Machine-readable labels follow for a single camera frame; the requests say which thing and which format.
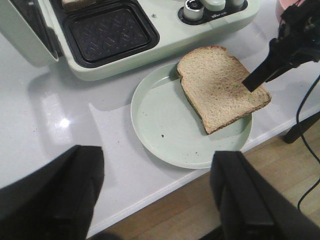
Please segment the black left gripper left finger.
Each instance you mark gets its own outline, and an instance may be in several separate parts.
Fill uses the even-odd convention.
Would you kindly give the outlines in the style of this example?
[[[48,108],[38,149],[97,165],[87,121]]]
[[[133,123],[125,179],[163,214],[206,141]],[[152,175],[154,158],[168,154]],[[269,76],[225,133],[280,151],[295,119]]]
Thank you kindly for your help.
[[[84,240],[104,181],[100,146],[75,145],[0,190],[2,240]]]

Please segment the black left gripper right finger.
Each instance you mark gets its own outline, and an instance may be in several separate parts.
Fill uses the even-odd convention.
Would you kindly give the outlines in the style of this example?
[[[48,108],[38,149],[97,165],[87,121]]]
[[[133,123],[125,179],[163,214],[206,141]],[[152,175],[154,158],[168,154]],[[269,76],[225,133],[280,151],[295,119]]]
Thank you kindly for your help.
[[[318,240],[320,228],[273,188],[240,151],[216,151],[210,187],[225,240]]]

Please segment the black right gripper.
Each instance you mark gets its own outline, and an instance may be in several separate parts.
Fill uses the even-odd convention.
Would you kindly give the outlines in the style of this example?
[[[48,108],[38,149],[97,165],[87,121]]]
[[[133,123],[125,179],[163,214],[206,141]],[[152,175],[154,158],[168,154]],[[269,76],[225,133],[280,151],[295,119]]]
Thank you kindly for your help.
[[[320,2],[297,0],[280,15],[278,37],[270,41],[269,55],[242,84],[255,91],[291,69],[320,61]]]

